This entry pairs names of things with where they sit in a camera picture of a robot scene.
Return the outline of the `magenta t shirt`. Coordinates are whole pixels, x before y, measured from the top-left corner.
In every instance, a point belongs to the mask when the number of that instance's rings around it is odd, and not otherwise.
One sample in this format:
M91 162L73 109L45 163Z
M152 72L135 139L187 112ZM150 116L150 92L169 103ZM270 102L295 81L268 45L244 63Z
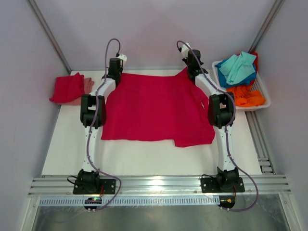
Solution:
M102 140L172 140L177 147L211 144L208 97L183 69L174 76L123 73L106 101Z

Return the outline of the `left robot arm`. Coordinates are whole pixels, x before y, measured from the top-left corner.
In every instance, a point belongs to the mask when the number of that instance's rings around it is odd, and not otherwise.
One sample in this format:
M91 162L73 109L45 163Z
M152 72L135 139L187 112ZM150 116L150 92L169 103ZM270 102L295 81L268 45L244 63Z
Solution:
M127 56L117 54L110 58L109 68L100 85L91 93L81 97L80 121L85 129L85 157L81 170L74 183L73 194L115 194L118 177L102 172L96 166L99 152L99 141L107 119L106 99L121 80Z

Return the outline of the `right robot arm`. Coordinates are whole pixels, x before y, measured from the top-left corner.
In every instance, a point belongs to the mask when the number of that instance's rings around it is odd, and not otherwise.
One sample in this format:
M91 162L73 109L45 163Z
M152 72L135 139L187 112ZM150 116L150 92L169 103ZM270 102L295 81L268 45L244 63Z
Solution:
M219 88L202 68L201 52L190 49L186 58L188 77L208 97L207 119L214 127L218 144L218 167L214 184L220 192L231 192L239 182L239 170L231 162L231 130L235 120L235 100L232 93Z

